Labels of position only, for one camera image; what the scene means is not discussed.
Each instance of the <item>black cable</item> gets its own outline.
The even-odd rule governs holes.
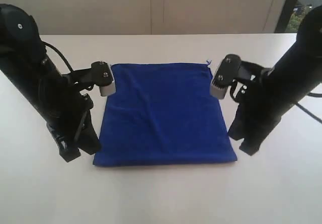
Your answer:
[[[313,92],[310,92],[309,94],[307,94],[309,97],[322,97],[322,94],[321,93],[313,93]]]
[[[65,56],[53,45],[45,42],[45,41],[42,41],[44,43],[44,45],[48,46],[49,48],[51,48],[53,51],[55,51],[59,56],[60,58],[64,61],[64,63],[66,64],[66,66],[68,67],[68,69],[70,70],[70,72],[73,72],[73,68],[70,66],[68,60],[65,58]]]
[[[322,124],[322,119],[320,119],[319,117],[315,116],[313,113],[311,113],[309,110],[307,110],[305,107],[303,107],[301,104],[299,103],[295,103],[295,105],[301,109],[303,112],[305,112],[306,114],[308,114],[310,117],[312,117],[313,119],[315,119],[316,121],[318,121],[319,123]]]

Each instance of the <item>beige wall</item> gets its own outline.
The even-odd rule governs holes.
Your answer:
[[[23,8],[41,34],[273,32],[285,0],[0,0]]]

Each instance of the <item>white table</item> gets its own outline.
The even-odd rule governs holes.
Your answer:
[[[228,53],[272,66],[295,35],[43,36],[74,68],[110,63],[205,62]],[[66,66],[49,55],[61,72]],[[90,92],[99,134],[105,98]],[[65,163],[45,121],[0,74],[0,223],[321,223],[322,126],[294,107],[253,157],[221,165],[98,168]],[[321,101],[301,101],[322,116]],[[237,104],[220,102],[226,125]]]

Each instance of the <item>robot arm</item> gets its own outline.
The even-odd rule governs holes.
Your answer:
[[[34,19],[13,5],[0,5],[0,70],[46,120],[59,154],[67,161],[92,155],[101,145],[91,122],[93,102],[80,91],[100,87],[102,96],[115,92],[109,65],[99,61],[91,68],[61,74],[46,54]]]
[[[233,95],[237,83],[242,87]],[[296,42],[273,68],[227,55],[210,84],[210,94],[223,99],[230,86],[231,97],[239,103],[228,135],[244,139],[239,149],[256,153],[263,140],[291,107],[322,82],[322,6],[313,9],[299,26]]]

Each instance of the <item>folded blue fabric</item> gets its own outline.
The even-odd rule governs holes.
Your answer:
[[[97,166],[236,161],[206,64],[116,64]]]

